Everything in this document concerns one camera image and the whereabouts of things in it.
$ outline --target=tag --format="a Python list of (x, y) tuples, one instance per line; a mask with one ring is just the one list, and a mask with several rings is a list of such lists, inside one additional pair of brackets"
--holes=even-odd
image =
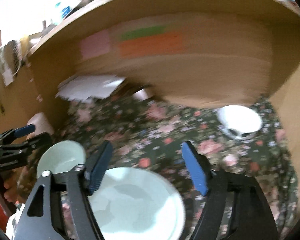
[(10, 68), (6, 68), (2, 75), (6, 87), (13, 82), (13, 75)]

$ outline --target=dark green floral fabric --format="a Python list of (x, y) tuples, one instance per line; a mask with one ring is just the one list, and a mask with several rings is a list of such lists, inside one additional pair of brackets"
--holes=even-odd
[[(93, 104), (72, 102), (66, 126), (55, 142), (74, 140), (87, 156), (109, 140), (114, 146), (110, 167), (139, 167), (155, 171), (180, 192), (186, 207), (186, 224), (180, 239), (188, 239), (206, 198), (195, 190), (181, 156), (181, 143), (191, 141), (199, 154), (226, 171), (251, 171), (266, 195), (282, 237), (294, 224), (297, 207), (297, 176), (291, 165), (285, 132), (269, 101), (261, 98), (251, 106), (263, 119), (260, 132), (250, 140), (237, 141), (221, 132), (218, 109), (196, 109), (131, 97), (109, 98)], [(29, 167), (26, 174), (33, 174)], [(19, 181), (25, 195), (34, 182)], [(219, 238), (227, 231), (232, 212), (229, 195)]]

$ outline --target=light green bowl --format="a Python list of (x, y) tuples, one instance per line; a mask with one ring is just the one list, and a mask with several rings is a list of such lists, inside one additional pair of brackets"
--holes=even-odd
[(67, 172), (77, 164), (86, 162), (86, 153), (80, 143), (75, 141), (62, 141), (50, 147), (41, 157), (37, 167), (37, 178), (43, 171), (52, 174)]

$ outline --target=green sticky note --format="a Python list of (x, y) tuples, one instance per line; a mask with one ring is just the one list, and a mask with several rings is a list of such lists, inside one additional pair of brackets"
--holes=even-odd
[(163, 34), (165, 32), (165, 28), (166, 26), (159, 25), (159, 26), (142, 28), (142, 29), (126, 32), (121, 35), (121, 41), (134, 40), (137, 38)]

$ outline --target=pink paper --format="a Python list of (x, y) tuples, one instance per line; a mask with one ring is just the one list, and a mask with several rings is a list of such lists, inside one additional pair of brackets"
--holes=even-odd
[(110, 38), (108, 30), (95, 33), (80, 41), (80, 51), (83, 60), (110, 52)]

